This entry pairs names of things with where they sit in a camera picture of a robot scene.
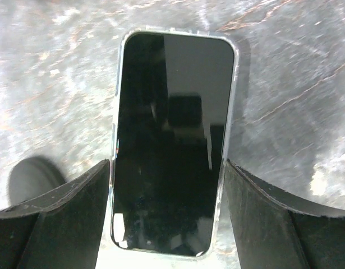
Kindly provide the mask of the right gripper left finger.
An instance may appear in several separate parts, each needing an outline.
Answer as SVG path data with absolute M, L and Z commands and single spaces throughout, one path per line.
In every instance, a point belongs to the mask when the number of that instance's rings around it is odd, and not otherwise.
M 0 268 L 95 268 L 110 162 L 0 211 Z

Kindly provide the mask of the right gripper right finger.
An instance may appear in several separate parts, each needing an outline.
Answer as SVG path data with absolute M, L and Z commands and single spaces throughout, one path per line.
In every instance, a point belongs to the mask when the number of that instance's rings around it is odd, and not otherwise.
M 286 192 L 226 161 L 241 268 L 345 268 L 345 210 Z

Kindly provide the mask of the teal cased phone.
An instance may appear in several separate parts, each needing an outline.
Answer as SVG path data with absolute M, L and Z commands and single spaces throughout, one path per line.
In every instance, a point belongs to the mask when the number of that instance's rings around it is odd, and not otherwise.
M 111 240 L 199 258 L 219 215 L 239 49 L 217 34 L 144 28 L 119 53 Z

